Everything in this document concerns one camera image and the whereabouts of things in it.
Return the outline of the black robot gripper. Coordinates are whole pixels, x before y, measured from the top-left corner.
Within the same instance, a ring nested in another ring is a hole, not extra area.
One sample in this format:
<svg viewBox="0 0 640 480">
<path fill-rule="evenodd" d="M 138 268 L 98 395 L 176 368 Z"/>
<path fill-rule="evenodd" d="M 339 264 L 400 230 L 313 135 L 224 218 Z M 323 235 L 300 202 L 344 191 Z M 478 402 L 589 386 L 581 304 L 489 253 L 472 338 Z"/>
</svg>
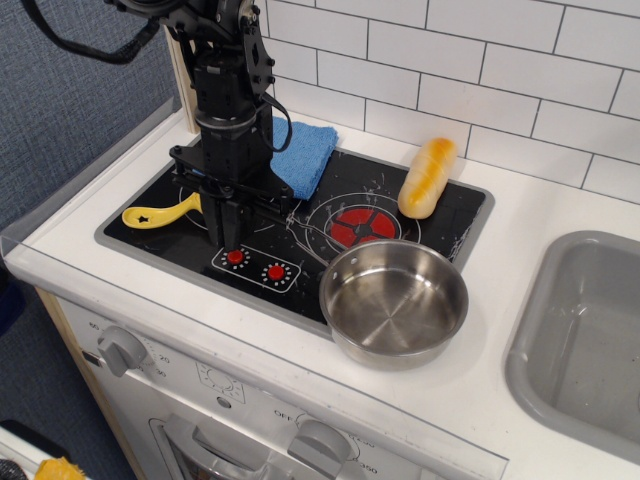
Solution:
<svg viewBox="0 0 640 480">
<path fill-rule="evenodd" d="M 271 162 L 288 148 L 292 124 L 285 121 L 285 134 L 277 138 L 274 121 L 257 117 L 251 124 L 229 129 L 203 126 L 195 144 L 170 150 L 175 182 L 200 195 L 213 245 L 235 250 L 249 235 L 259 210 L 279 215 L 290 210 L 293 189 L 274 173 Z"/>
</svg>

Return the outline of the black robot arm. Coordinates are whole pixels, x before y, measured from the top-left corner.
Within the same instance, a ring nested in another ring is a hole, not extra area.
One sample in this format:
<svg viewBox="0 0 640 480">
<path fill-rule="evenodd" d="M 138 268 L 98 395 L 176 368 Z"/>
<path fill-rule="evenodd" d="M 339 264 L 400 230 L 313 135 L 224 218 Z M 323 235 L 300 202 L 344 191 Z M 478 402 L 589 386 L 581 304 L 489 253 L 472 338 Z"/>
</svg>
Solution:
<svg viewBox="0 0 640 480">
<path fill-rule="evenodd" d="M 271 168 L 287 149 L 273 138 L 273 112 L 282 105 L 268 94 L 274 59 L 252 1 L 117 1 L 125 13 L 156 21 L 178 43 L 196 94 L 200 139 L 171 149 L 174 181 L 199 194 L 211 242 L 235 250 L 251 234 L 254 218 L 273 201 L 286 216 L 292 188 Z"/>
</svg>

